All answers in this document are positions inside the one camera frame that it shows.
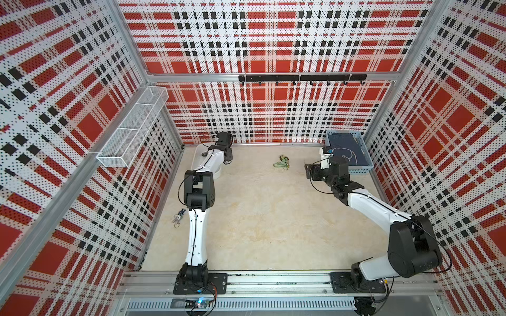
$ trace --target blue basket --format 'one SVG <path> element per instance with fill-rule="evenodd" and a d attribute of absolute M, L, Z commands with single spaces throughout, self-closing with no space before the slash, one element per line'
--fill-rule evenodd
<path fill-rule="evenodd" d="M 371 156 L 369 155 L 369 151 L 367 150 L 367 147 L 365 146 L 364 138 L 362 137 L 360 132 L 356 131 L 356 130 L 328 129 L 326 132 L 326 137 L 325 137 L 325 146 L 330 146 L 330 142 L 328 141 L 328 136 L 332 135 L 332 134 L 336 134 L 336 133 L 349 133 L 349 134 L 353 135 L 353 138 L 358 140 L 358 143 L 360 144 L 360 149 L 362 150 L 365 160 L 367 161 L 367 166 L 349 166 L 350 174 L 369 173 L 369 171 L 372 169 L 372 160 L 371 160 Z"/>

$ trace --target navy cloth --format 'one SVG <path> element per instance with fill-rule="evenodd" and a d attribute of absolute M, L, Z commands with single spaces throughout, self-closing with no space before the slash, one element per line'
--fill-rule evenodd
<path fill-rule="evenodd" d="M 365 155 L 360 149 L 359 140 L 350 133 L 331 133 L 328 142 L 335 156 L 344 156 L 350 166 L 367 166 Z"/>

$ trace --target perforated metal panel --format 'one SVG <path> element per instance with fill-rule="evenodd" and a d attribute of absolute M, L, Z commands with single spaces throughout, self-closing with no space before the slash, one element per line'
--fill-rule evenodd
<path fill-rule="evenodd" d="M 151 73 L 397 71 L 432 1 L 119 0 Z"/>
<path fill-rule="evenodd" d="M 99 167 L 0 313 L 107 315 L 142 256 L 178 153 L 157 119 L 132 167 Z"/>
<path fill-rule="evenodd" d="M 44 212 L 140 79 L 102 0 L 0 2 L 0 257 Z M 158 121 L 129 169 L 99 168 L 2 315 L 106 315 L 178 146 Z"/>
<path fill-rule="evenodd" d="M 167 108 L 188 144 L 230 131 L 238 143 L 322 142 L 327 129 L 365 132 L 388 81 L 160 83 Z"/>
<path fill-rule="evenodd" d="M 0 262 L 139 85 L 101 1 L 0 5 Z"/>
<path fill-rule="evenodd" d="M 438 278 L 457 314 L 505 313 L 505 40 L 504 1 L 452 1 L 369 143 L 392 205 L 451 252 Z"/>

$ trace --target black mounting plate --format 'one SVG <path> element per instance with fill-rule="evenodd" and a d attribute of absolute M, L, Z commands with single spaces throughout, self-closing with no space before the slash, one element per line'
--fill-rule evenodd
<path fill-rule="evenodd" d="M 372 284 L 370 290 L 371 293 L 386 293 L 387 290 L 383 283 L 380 283 L 381 280 L 376 280 L 374 284 Z M 332 284 L 332 289 L 334 293 L 369 293 L 367 291 L 356 291 L 351 286 L 351 273 L 349 272 L 331 272 L 330 273 L 330 283 Z"/>
<path fill-rule="evenodd" d="M 225 294 L 227 291 L 227 279 L 228 274 L 226 273 L 209 273 L 208 274 L 209 283 L 213 283 L 216 286 L 217 295 Z M 206 291 L 204 294 L 214 294 L 214 290 L 212 286 L 208 287 L 208 291 Z M 175 295 L 187 295 L 187 294 L 201 294 L 202 292 L 201 288 L 198 288 L 196 286 L 186 284 L 174 284 L 174 294 Z"/>

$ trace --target white cable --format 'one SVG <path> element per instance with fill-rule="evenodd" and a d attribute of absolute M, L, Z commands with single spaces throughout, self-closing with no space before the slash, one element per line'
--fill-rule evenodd
<path fill-rule="evenodd" d="M 348 159 L 348 161 L 351 161 L 351 158 L 353 158 L 353 155 L 355 155 L 355 164 L 358 165 L 357 154 L 355 154 L 355 152 L 353 150 L 351 150 L 349 148 L 346 148 L 346 147 L 344 147 L 344 148 L 335 147 L 335 148 L 332 149 L 332 154 L 334 154 L 334 149 L 341 149 L 341 150 L 347 149 L 347 150 L 349 150 L 350 153 L 351 153 L 351 157 L 346 157 L 344 155 L 342 157 Z"/>

